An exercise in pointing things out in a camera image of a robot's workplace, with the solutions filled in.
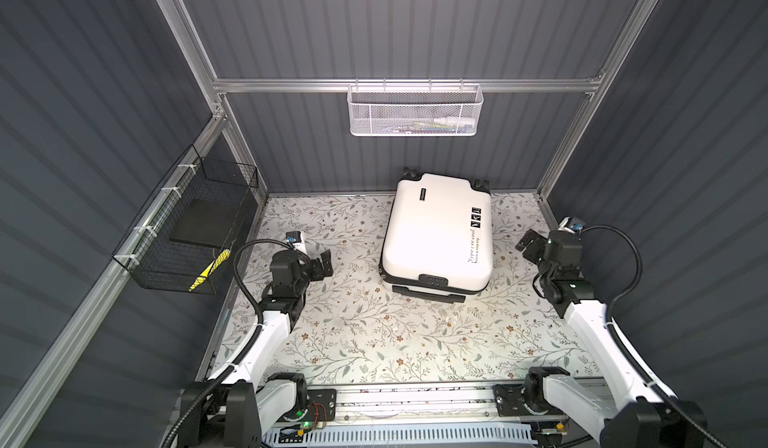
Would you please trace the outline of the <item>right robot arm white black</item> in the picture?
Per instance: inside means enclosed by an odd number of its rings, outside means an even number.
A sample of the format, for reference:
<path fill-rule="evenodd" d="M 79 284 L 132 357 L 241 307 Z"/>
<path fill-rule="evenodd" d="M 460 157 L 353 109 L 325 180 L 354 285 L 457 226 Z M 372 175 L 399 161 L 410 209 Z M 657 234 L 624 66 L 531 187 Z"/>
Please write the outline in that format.
<path fill-rule="evenodd" d="M 635 273 L 629 285 L 606 302 L 596 298 L 581 270 L 582 237 L 590 227 L 566 218 L 543 236 L 525 232 L 516 248 L 533 263 L 536 294 L 578 335 L 612 395 L 603 401 L 567 370 L 532 367 L 520 400 L 533 415 L 559 410 L 602 447 L 702 447 L 713 440 L 706 417 L 694 402 L 682 401 L 642 359 L 613 317 L 617 302 L 639 284 L 643 262 L 629 246 Z"/>

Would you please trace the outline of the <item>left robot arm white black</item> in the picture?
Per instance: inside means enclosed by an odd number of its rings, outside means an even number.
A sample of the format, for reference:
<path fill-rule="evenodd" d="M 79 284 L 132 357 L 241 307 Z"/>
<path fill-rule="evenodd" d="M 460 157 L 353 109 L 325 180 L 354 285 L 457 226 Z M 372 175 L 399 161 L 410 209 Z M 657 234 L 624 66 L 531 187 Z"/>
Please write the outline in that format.
<path fill-rule="evenodd" d="M 306 305 L 311 283 L 333 276 L 332 254 L 323 251 L 311 258 L 296 232 L 285 241 L 256 239 L 245 243 L 232 256 L 233 278 L 255 311 L 256 321 L 239 351 L 203 383 L 189 387 L 183 395 L 179 418 L 165 435 L 163 447 L 190 447 L 198 443 L 199 430 L 210 410 L 224 407 L 223 436 L 226 447 L 263 447 L 264 432 L 283 415 L 307 409 L 307 382 L 298 373 L 278 373 L 264 386 L 259 382 L 277 349 L 292 333 Z M 268 295 L 258 301 L 238 270 L 244 251 L 259 244 L 279 246 L 269 265 L 272 280 Z"/>

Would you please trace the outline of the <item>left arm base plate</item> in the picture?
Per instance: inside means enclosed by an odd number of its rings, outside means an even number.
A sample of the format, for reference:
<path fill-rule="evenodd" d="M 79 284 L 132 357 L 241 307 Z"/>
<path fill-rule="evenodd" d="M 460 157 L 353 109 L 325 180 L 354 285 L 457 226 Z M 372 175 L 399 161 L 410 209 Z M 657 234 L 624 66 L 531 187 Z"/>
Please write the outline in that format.
<path fill-rule="evenodd" d="M 335 420 L 337 406 L 336 389 L 310 389 L 298 408 L 287 415 L 287 420 L 298 422 L 330 422 Z"/>

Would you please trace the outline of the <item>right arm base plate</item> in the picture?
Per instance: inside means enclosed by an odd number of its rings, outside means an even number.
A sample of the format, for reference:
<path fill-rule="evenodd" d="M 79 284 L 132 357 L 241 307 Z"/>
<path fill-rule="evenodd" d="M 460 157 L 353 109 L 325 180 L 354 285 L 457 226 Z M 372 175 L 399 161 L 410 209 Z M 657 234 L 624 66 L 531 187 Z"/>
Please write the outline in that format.
<path fill-rule="evenodd" d="M 565 415 L 562 410 L 548 403 L 541 391 L 528 389 L 524 384 L 495 384 L 492 392 L 499 416 Z"/>

